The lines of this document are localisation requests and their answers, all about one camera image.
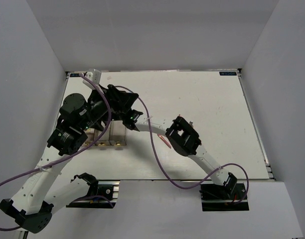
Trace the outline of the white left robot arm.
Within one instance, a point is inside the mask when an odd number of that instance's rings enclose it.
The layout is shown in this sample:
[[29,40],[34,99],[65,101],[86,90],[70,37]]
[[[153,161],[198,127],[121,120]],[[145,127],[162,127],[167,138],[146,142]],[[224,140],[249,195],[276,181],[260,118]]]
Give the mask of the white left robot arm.
[[86,130],[105,133],[112,119],[109,90],[96,87],[88,99],[80,93],[68,95],[59,110],[53,133],[36,167],[26,172],[28,179],[10,199],[0,202],[0,209],[12,217],[19,228],[31,233],[42,231],[61,208],[77,200],[95,198],[98,180],[82,173],[60,190],[50,188],[70,160],[83,152]]

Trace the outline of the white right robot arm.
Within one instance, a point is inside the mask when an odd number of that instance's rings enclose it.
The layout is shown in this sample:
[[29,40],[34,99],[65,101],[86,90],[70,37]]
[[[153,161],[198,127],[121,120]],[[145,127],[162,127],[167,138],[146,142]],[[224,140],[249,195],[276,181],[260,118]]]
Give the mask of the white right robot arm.
[[[121,108],[121,110],[115,111],[115,115],[122,120],[123,125],[129,130],[148,132],[150,134],[152,150],[157,164],[172,185],[179,189],[189,190],[200,186],[205,180],[211,179],[213,182],[211,187],[214,188],[213,195],[216,198],[221,200],[233,200],[235,198],[238,193],[237,178],[233,173],[225,169],[226,166],[230,166],[231,164],[228,163],[227,165],[221,166],[202,145],[198,132],[190,123],[181,116],[177,116],[174,120],[164,119],[154,122],[152,121],[147,106],[140,100],[137,93],[123,86],[109,85],[108,87],[115,91],[113,95],[117,97],[116,105]],[[135,100],[141,101],[146,111],[145,116],[144,113],[132,109]],[[166,173],[158,158],[153,142],[154,134],[166,137],[176,153],[191,159],[207,176],[191,186],[184,187],[175,183]]]

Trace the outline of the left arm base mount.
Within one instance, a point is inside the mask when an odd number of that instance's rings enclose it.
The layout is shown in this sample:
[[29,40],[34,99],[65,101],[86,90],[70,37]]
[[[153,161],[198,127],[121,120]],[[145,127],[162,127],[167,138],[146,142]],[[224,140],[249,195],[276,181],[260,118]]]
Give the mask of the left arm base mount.
[[67,208],[113,209],[117,203],[119,181],[99,181],[97,188],[89,189],[84,200],[74,201]]

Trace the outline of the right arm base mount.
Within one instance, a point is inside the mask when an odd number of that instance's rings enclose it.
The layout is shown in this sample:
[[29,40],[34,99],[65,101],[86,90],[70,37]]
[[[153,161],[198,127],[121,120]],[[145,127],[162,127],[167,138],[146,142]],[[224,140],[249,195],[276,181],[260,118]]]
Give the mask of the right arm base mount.
[[246,192],[242,183],[236,184],[231,195],[222,195],[214,184],[201,184],[199,192],[203,212],[249,211],[247,196],[238,203]]

